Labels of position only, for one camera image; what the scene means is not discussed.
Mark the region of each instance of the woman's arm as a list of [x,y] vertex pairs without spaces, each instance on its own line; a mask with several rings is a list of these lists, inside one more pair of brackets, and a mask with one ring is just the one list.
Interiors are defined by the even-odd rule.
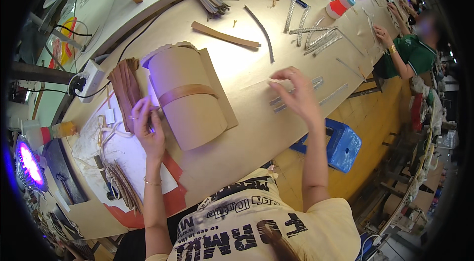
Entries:
[[378,26],[374,24],[374,30],[377,38],[382,41],[385,46],[390,51],[390,57],[394,62],[395,69],[397,69],[398,74],[402,79],[410,79],[411,77],[415,76],[415,71],[413,71],[412,67],[409,64],[406,64],[400,57],[398,51],[392,50],[391,46],[394,45],[393,40],[390,38],[390,35],[387,32],[387,29],[384,27]]
[[[146,153],[143,198],[146,258],[159,253],[169,254],[173,248],[161,192],[160,168],[164,153],[164,134],[158,110],[150,111],[150,104],[150,98],[146,97],[139,100],[132,110],[134,132]],[[148,130],[150,116],[154,133]]]
[[270,86],[276,90],[285,103],[296,114],[301,116],[308,126],[308,146],[304,158],[301,191],[303,193],[303,210],[307,211],[312,205],[329,199],[328,181],[329,167],[326,156],[326,126],[321,115],[319,104],[314,101],[311,81],[299,69],[289,67],[271,76],[276,80],[290,80],[295,91],[287,92],[285,87],[276,82]]
[[395,16],[398,21],[398,25],[400,26],[401,33],[405,35],[410,35],[411,32],[408,30],[405,22],[401,19],[400,13],[398,13],[397,7],[393,3],[387,3],[387,7],[390,12]]

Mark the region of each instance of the electrical outlet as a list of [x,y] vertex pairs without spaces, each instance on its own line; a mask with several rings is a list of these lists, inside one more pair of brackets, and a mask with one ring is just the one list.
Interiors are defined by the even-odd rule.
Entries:
[[[97,92],[97,90],[100,89],[99,84],[105,76],[104,70],[94,61],[89,60],[82,74],[86,78],[86,84],[82,89],[82,92],[76,89],[75,93],[79,96],[89,96]],[[82,103],[90,103],[93,98],[94,97],[92,96],[89,98],[79,99]]]

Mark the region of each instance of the floor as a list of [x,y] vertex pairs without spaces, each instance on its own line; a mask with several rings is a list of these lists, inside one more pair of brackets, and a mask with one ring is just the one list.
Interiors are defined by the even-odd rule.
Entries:
[[[363,83],[359,90],[374,86]],[[386,80],[383,93],[348,98],[328,118],[350,126],[362,139],[362,147],[352,166],[344,174],[329,169],[328,191],[332,197],[347,199],[349,203],[358,196],[367,179],[387,151],[383,141],[390,141],[390,132],[398,133],[402,122],[409,117],[408,102],[411,91],[408,80]],[[301,174],[304,155],[286,149],[275,157],[279,177],[276,180],[280,196],[295,210],[302,211]]]

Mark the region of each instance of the tan leather strip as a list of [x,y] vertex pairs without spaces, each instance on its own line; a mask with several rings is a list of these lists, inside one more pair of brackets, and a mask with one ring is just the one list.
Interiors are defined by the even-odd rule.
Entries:
[[219,98],[219,95],[210,86],[203,84],[188,84],[175,87],[172,90],[163,93],[158,101],[163,108],[174,100],[193,94],[210,94],[215,98]]
[[253,48],[256,48],[256,47],[260,46],[260,43],[258,43],[258,42],[249,41],[249,40],[245,40],[245,39],[240,39],[240,38],[228,35],[228,34],[217,32],[216,30],[211,29],[210,27],[207,27],[203,24],[200,24],[197,21],[193,21],[193,23],[191,24],[191,27],[193,29],[198,30],[199,32],[208,34],[210,36],[216,37],[217,39],[221,39],[221,40],[224,40],[224,41],[227,41],[227,42],[230,42],[230,43],[245,45],[245,46],[249,46],[249,47],[253,47]]

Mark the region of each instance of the gold bracelet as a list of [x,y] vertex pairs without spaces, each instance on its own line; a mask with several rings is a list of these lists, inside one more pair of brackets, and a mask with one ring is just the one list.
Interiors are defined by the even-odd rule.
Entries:
[[160,183],[159,184],[155,184],[155,183],[152,183],[152,182],[148,182],[147,180],[145,180],[145,177],[143,177],[143,181],[145,182],[145,184],[150,184],[150,185],[153,185],[153,186],[161,186],[161,180],[160,180]]
[[397,52],[397,48],[395,47],[395,44],[392,44],[388,50],[390,51],[391,54],[394,54],[395,52]]

